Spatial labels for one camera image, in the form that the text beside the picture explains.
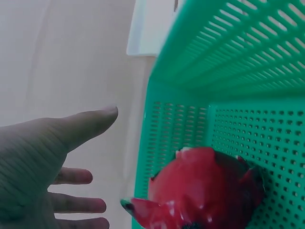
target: fingernail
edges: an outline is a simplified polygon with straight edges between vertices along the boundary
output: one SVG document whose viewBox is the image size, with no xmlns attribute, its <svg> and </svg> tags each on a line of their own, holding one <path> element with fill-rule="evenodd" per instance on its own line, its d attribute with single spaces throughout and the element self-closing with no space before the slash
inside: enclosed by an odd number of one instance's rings
<svg viewBox="0 0 305 229">
<path fill-rule="evenodd" d="M 107 112 L 110 115 L 114 115 L 118 113 L 118 107 L 115 105 L 109 105 L 103 108 L 103 111 Z"/>
</svg>

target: basket holes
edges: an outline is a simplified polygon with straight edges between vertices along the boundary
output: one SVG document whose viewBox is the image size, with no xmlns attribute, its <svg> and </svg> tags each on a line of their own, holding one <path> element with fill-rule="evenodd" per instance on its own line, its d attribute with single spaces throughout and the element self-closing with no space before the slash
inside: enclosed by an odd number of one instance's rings
<svg viewBox="0 0 305 229">
<path fill-rule="evenodd" d="M 304 211 L 304 208 L 303 208 L 303 206 L 301 206 L 301 205 L 297 206 L 297 208 L 298 208 L 300 211 Z"/>
<path fill-rule="evenodd" d="M 295 140 L 295 141 L 294 141 L 294 145 L 295 145 L 295 146 L 299 146 L 299 145 L 300 145 L 300 142 Z"/>
<path fill-rule="evenodd" d="M 301 131 L 296 130 L 296 131 L 295 131 L 295 135 L 297 135 L 297 136 L 301 136 Z"/>
<path fill-rule="evenodd" d="M 281 55 L 281 54 L 279 54 L 278 52 L 276 52 L 275 50 L 273 50 L 273 49 L 271 49 L 271 48 L 269 48 L 269 50 L 273 53 L 273 54 L 275 54 L 276 56 L 278 56 L 279 58 L 283 58 L 283 56 Z"/>
<path fill-rule="evenodd" d="M 271 32 L 273 35 L 277 35 L 277 32 L 274 31 L 273 29 L 271 29 L 269 26 L 267 26 L 266 24 L 259 22 L 259 25 L 262 26 L 265 30 Z"/>
<path fill-rule="evenodd" d="M 260 43 L 261 41 L 259 39 L 257 39 L 256 37 L 252 36 L 251 34 L 247 33 L 246 34 L 247 37 L 251 38 L 253 41 L 257 42 L 257 43 Z"/>
<path fill-rule="evenodd" d="M 286 49 L 284 49 L 281 45 L 277 45 L 277 47 L 286 55 L 291 56 L 291 53 L 288 52 Z M 288 69 L 286 66 L 282 65 L 283 68 L 285 68 L 285 70 L 289 71 L 290 73 L 292 73 L 292 71 L 290 69 Z"/>
<path fill-rule="evenodd" d="M 298 115 L 298 116 L 303 116 L 303 115 L 304 115 L 304 112 L 303 112 L 303 111 L 298 111 L 297 115 Z"/>
<path fill-rule="evenodd" d="M 274 25 L 276 25 L 276 26 L 277 26 L 278 28 L 280 28 L 281 30 L 287 31 L 287 28 L 286 28 L 282 23 L 280 23 L 279 21 L 277 21 L 276 19 L 274 19 L 273 17 L 268 16 L 268 19 L 269 19 L 269 21 L 271 21 Z"/>
<path fill-rule="evenodd" d="M 261 36 L 262 38 L 264 38 L 264 39 L 269 39 L 269 37 L 268 37 L 266 34 L 262 33 L 262 32 L 259 31 L 258 29 L 254 28 L 254 27 L 251 27 L 251 30 L 252 30 L 253 32 L 255 32 L 256 34 L 258 34 L 259 36 Z"/>
<path fill-rule="evenodd" d="M 224 19 L 222 19 L 222 18 L 220 18 L 220 17 L 214 16 L 214 18 L 215 18 L 216 20 L 222 22 L 223 24 L 226 24 L 226 25 L 230 26 L 230 27 L 233 26 L 231 23 L 225 21 Z"/>
<path fill-rule="evenodd" d="M 257 10 L 257 7 L 247 0 L 243 0 L 242 3 L 253 10 Z"/>
<path fill-rule="evenodd" d="M 289 3 L 288 7 L 293 13 L 295 13 L 296 16 L 298 16 L 301 20 L 305 21 L 305 15 L 295 5 Z"/>
</svg>

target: red object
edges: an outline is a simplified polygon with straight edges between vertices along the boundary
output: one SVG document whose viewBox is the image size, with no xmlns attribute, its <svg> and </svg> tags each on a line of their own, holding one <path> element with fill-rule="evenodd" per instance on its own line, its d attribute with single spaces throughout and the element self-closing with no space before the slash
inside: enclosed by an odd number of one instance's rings
<svg viewBox="0 0 305 229">
<path fill-rule="evenodd" d="M 146 229 L 244 229 L 263 197 L 258 167 L 198 147 L 177 152 L 150 179 L 149 200 L 121 204 Z"/>
</svg>

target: finger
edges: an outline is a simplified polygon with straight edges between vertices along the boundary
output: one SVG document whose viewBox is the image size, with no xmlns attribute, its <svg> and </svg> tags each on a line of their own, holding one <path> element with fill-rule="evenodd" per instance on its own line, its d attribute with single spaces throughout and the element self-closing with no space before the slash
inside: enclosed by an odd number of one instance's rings
<svg viewBox="0 0 305 229">
<path fill-rule="evenodd" d="M 99 111 L 75 114 L 59 121 L 57 137 L 72 151 L 88 140 L 104 133 L 117 119 L 118 108 L 107 107 Z"/>
<path fill-rule="evenodd" d="M 57 220 L 60 229 L 109 229 L 109 222 L 105 218 L 83 220 Z"/>
<path fill-rule="evenodd" d="M 49 193 L 56 213 L 104 213 L 106 203 L 100 198 L 73 197 L 61 193 Z"/>
<path fill-rule="evenodd" d="M 93 176 L 87 169 L 61 168 L 53 184 L 86 185 L 92 182 Z"/>
</svg>

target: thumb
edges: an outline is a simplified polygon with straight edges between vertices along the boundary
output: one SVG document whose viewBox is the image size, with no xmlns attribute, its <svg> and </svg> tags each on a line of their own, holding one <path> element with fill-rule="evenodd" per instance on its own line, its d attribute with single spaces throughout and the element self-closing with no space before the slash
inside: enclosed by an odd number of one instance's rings
<svg viewBox="0 0 305 229">
<path fill-rule="evenodd" d="M 116 107 L 0 128 L 0 219 L 21 217 L 54 181 L 67 154 L 106 131 Z"/>
</svg>

